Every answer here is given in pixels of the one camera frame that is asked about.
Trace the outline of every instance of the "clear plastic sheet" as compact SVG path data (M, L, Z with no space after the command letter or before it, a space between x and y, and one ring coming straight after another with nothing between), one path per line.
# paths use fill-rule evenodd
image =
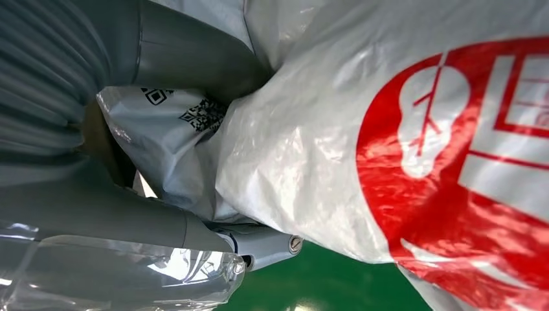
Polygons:
M233 253L69 235L37 242L38 230L21 224L0 232L2 311L209 310L244 277Z

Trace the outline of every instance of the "plastic bag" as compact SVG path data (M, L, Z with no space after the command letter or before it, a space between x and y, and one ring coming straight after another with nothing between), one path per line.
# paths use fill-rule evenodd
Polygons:
M214 188L225 106L183 90L107 87L98 103L117 143L166 203L204 220L242 218Z
M549 5L335 1L233 103L239 212L486 310L549 308Z
M256 55L278 70L319 9L329 0L248 0L245 20Z

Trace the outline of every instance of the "white leaf logo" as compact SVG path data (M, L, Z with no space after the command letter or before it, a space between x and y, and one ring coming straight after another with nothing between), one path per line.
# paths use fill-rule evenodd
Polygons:
M431 173L436 157L450 142L452 124L469 101L467 79L455 68L444 66L444 60L443 56L440 65L413 74L400 92L401 165L413 178Z

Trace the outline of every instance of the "green floor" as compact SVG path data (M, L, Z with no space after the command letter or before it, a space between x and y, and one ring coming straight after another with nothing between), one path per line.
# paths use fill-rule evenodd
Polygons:
M246 275L216 311L430 310L392 264L364 264L305 243L294 259Z

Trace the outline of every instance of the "printed qr code on bag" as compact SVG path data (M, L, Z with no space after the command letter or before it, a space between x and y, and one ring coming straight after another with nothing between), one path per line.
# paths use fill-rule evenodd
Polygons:
M155 106L162 104L169 95L174 93L173 89L147 89L145 87L142 87L141 91L145 93L147 100Z
M215 132L221 125L225 112L227 107L209 99L203 99L198 106L190 108L179 118L188 122L197 132L207 129Z

